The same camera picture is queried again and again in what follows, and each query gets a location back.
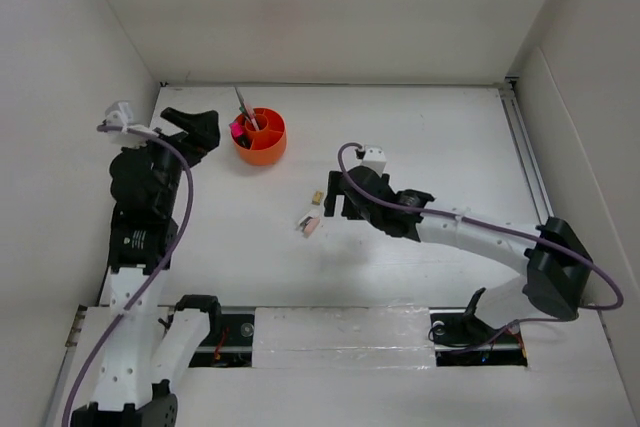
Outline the small tan eraser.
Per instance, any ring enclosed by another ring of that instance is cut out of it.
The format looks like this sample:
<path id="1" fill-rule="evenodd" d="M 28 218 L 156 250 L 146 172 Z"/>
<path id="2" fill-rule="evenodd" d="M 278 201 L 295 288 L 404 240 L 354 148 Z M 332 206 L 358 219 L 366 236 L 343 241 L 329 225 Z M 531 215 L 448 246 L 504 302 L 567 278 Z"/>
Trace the small tan eraser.
<path id="1" fill-rule="evenodd" d="M 316 191 L 312 197 L 311 203 L 313 205 L 320 205 L 322 203 L 324 193 L 322 191 Z"/>

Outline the pink cap black highlighter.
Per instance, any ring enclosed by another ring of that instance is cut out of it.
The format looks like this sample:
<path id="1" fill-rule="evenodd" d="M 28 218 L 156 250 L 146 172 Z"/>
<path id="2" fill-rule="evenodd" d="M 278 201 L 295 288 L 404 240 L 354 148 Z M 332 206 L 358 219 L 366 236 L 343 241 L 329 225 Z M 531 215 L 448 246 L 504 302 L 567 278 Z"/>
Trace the pink cap black highlighter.
<path id="1" fill-rule="evenodd" d="M 244 149 L 249 149 L 251 147 L 250 139 L 246 135 L 243 126 L 240 123 L 234 121 L 229 125 L 229 128 L 231 136 L 238 146 Z"/>

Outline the black handled scissors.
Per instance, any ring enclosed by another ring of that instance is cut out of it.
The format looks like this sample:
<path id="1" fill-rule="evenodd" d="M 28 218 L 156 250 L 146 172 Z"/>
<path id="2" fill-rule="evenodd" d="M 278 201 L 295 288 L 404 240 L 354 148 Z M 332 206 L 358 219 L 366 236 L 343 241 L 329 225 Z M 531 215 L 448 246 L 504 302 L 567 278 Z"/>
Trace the black handled scissors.
<path id="1" fill-rule="evenodd" d="M 234 91 L 235 91 L 235 94 L 237 96 L 237 99 L 238 99 L 238 102 L 239 102 L 239 109 L 240 109 L 242 115 L 245 117 L 245 119 L 247 121 L 250 122 L 250 125 L 252 126 L 251 121 L 250 121 L 250 119 L 249 119 L 249 117 L 247 115 L 247 108 L 252 109 L 252 110 L 253 110 L 253 108 L 244 100 L 244 97 L 242 96 L 240 90 L 237 87 L 234 87 Z"/>

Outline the pink transparent pen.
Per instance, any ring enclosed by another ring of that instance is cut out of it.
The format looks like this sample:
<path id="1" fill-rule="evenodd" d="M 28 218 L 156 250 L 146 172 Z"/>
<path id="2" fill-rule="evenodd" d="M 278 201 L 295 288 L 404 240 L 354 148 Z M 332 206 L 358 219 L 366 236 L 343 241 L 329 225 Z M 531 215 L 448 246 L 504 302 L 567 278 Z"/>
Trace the pink transparent pen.
<path id="1" fill-rule="evenodd" d="M 254 111 L 252 109 L 247 108 L 247 115 L 248 115 L 248 117 L 249 117 L 249 119 L 251 121 L 251 124 L 252 124 L 254 130 L 255 131 L 259 131 L 260 127 L 259 127 L 259 124 L 258 124 L 258 122 L 256 120 L 256 115 L 255 115 Z"/>

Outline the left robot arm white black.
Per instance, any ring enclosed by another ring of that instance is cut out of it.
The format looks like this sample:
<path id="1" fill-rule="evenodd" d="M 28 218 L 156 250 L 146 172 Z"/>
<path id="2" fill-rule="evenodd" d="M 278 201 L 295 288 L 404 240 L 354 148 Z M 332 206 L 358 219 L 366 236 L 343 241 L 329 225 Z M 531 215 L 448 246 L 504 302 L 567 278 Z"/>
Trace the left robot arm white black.
<path id="1" fill-rule="evenodd" d="M 97 128 L 122 145 L 109 166 L 111 321 L 72 384 L 64 426 L 175 425 L 177 385 L 199 345 L 222 334 L 215 296 L 185 295 L 167 320 L 159 306 L 193 209 L 192 169 L 219 145 L 219 114 L 166 108 L 161 117 L 177 132 L 141 125 L 116 102 Z"/>

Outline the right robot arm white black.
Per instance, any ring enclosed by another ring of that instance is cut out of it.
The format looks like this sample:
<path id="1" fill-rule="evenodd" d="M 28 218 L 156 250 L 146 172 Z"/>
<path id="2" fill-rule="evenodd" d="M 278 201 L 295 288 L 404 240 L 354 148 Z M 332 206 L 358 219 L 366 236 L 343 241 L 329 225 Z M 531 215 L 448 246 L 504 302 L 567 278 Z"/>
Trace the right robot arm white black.
<path id="1" fill-rule="evenodd" d="M 349 220 L 363 220 L 392 238 L 456 248 L 515 272 L 514 279 L 472 294 L 456 319 L 471 339 L 486 340 L 516 322 L 578 318 L 591 259 L 564 220 L 550 217 L 542 225 L 514 227 L 472 218 L 429 193 L 394 191 L 388 175 L 365 165 L 330 172 L 327 187 L 327 216 L 343 197 L 341 214 Z"/>

